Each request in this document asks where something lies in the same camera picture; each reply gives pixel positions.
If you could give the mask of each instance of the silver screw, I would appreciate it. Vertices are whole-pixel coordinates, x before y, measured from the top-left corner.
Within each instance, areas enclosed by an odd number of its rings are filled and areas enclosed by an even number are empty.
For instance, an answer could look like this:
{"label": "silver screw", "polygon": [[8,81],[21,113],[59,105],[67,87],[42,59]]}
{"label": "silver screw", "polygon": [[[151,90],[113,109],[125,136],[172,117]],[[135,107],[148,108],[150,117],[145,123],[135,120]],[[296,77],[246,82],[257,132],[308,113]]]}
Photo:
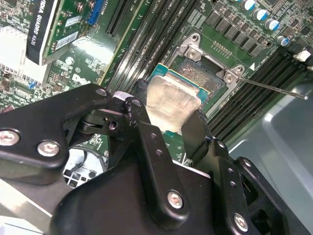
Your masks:
{"label": "silver screw", "polygon": [[221,141],[217,141],[217,143],[219,144],[220,147],[224,148],[224,144]]}
{"label": "silver screw", "polygon": [[237,227],[243,231],[247,232],[248,231],[248,224],[246,223],[246,220],[239,214],[234,215],[234,220],[237,225]]}
{"label": "silver screw", "polygon": [[245,163],[247,166],[251,167],[251,163],[250,163],[248,160],[244,159],[244,163]]}
{"label": "silver screw", "polygon": [[174,207],[176,209],[182,208],[183,200],[182,200],[181,196],[179,196],[177,193],[170,191],[167,194],[167,200],[171,204],[172,207]]}
{"label": "silver screw", "polygon": [[107,158],[109,156],[109,152],[106,150],[104,151],[104,156]]}
{"label": "silver screw", "polygon": [[104,89],[98,89],[98,90],[97,90],[97,93],[98,93],[99,95],[102,95],[102,96],[106,96],[106,95],[107,95],[107,92],[106,92]]}
{"label": "silver screw", "polygon": [[38,145],[37,151],[45,157],[54,157],[60,152],[60,148],[54,141],[44,141]]}
{"label": "silver screw", "polygon": [[139,107],[141,106],[140,101],[139,101],[139,100],[137,100],[137,99],[133,99],[133,101],[132,101],[132,102],[133,102],[133,104],[134,104],[134,105],[137,105],[137,106],[139,106]]}
{"label": "silver screw", "polygon": [[0,145],[2,146],[12,146],[20,141],[20,135],[11,130],[0,131]]}

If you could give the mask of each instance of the capacitor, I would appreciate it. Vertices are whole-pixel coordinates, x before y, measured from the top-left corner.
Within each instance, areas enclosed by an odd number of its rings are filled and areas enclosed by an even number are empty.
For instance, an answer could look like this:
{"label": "capacitor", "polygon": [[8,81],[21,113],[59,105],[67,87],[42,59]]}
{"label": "capacitor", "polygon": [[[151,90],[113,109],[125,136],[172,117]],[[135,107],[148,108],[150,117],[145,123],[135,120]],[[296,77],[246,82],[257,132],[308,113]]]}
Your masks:
{"label": "capacitor", "polygon": [[280,45],[282,47],[286,47],[289,45],[289,39],[285,38],[284,36],[279,36],[276,41],[277,41],[278,45]]}
{"label": "capacitor", "polygon": [[241,8],[246,11],[250,11],[255,6],[255,0],[243,0],[241,3]]}
{"label": "capacitor", "polygon": [[253,11],[252,15],[256,20],[262,21],[268,16],[268,12],[267,10],[257,8]]}
{"label": "capacitor", "polygon": [[279,22],[277,20],[274,19],[269,19],[265,22],[265,28],[269,29],[269,30],[276,30],[279,27]]}

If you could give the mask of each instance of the pcie slot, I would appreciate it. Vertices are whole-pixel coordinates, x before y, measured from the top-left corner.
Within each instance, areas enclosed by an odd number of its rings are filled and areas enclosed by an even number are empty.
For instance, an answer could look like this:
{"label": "pcie slot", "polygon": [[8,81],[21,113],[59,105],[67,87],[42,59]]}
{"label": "pcie slot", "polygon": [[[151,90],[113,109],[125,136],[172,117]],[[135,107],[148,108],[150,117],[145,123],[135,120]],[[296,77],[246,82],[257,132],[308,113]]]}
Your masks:
{"label": "pcie slot", "polygon": [[117,34],[133,0],[120,0],[110,20],[107,33],[113,37]]}
{"label": "pcie slot", "polygon": [[146,39],[147,34],[150,32],[149,30],[153,28],[153,25],[155,23],[155,17],[157,17],[160,14],[166,2],[167,0],[154,0],[151,6],[149,7],[149,10],[146,13],[145,18],[142,21],[139,29],[137,30],[132,43],[128,47],[129,49],[123,56],[123,59],[120,62],[118,69],[116,70],[114,76],[112,77],[111,81],[115,82],[111,82],[109,84],[108,90],[110,92],[117,91],[120,85],[124,82],[124,79],[122,79],[122,77],[129,70],[129,67],[125,65],[128,65],[132,62],[133,56],[137,53],[139,46],[141,46],[141,42]]}

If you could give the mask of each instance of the motherboard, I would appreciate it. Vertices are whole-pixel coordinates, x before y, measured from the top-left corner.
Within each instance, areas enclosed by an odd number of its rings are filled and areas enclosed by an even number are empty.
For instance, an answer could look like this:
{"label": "motherboard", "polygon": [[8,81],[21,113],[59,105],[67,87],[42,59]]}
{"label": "motherboard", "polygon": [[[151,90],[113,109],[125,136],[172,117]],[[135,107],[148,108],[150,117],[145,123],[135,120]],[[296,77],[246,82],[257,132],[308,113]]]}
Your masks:
{"label": "motherboard", "polygon": [[[301,69],[262,82],[290,89],[313,70],[313,0],[0,0],[0,28],[2,113],[88,83],[130,92],[161,64],[205,91],[198,108],[214,123],[245,85],[238,79],[266,73],[278,49]],[[179,131],[164,139],[182,163]],[[99,135],[82,146],[108,150]]]}

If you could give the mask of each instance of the screw hole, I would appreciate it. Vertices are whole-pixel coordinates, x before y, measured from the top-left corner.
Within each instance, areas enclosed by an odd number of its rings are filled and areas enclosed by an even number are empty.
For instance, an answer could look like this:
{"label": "screw hole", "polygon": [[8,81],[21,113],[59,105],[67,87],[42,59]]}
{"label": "screw hole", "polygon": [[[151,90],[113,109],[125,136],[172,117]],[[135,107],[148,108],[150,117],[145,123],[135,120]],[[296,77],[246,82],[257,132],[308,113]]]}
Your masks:
{"label": "screw hole", "polygon": [[137,106],[141,106],[141,103],[140,103],[140,101],[139,100],[137,100],[137,99],[133,99],[133,104],[134,105],[137,105]]}
{"label": "screw hole", "polygon": [[196,42],[199,39],[197,35],[192,36],[192,41]]}
{"label": "screw hole", "polygon": [[117,123],[115,121],[110,121],[109,129],[112,131],[112,130],[115,130],[116,127],[117,127]]}
{"label": "screw hole", "polygon": [[270,47],[271,45],[272,45],[272,42],[271,42],[271,41],[268,41],[268,42],[265,44],[266,47]]}
{"label": "screw hole", "polygon": [[162,153],[163,153],[163,152],[162,152],[161,150],[159,150],[159,149],[156,150],[156,154],[157,154],[159,157],[162,155]]}
{"label": "screw hole", "polygon": [[156,139],[157,138],[157,135],[155,134],[155,133],[151,133],[151,135],[150,135],[150,137],[151,137],[151,139]]}
{"label": "screw hole", "polygon": [[237,185],[236,185],[236,183],[235,183],[234,181],[230,181],[230,184],[231,184],[234,188],[237,187]]}

